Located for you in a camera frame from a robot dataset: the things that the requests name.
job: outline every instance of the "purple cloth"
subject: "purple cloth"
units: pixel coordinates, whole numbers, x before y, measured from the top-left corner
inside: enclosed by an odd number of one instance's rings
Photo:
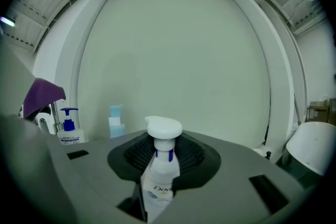
[[[23,103],[23,117],[37,115],[43,108],[65,99],[64,89],[45,79],[35,79]]]

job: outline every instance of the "black slot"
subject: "black slot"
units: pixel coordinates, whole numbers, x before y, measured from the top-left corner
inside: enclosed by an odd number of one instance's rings
[[[288,200],[265,175],[250,177],[249,180],[271,214],[274,214],[288,204]]]
[[[67,155],[69,159],[75,159],[75,158],[79,158],[81,156],[85,156],[88,154],[89,153],[87,151],[75,151],[75,152],[68,153]]]

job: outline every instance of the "cardboard box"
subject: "cardboard box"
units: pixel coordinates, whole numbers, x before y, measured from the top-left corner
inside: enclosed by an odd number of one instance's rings
[[[336,126],[336,98],[330,99],[328,123]]]
[[[307,122],[328,122],[329,108],[327,106],[310,105],[308,108]]]

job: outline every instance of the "white backdrop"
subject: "white backdrop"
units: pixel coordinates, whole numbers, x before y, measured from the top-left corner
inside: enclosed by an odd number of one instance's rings
[[[269,80],[258,38],[233,0],[108,0],[80,68],[78,107],[87,138],[109,136],[109,106],[127,132],[161,115],[249,147],[269,118]]]

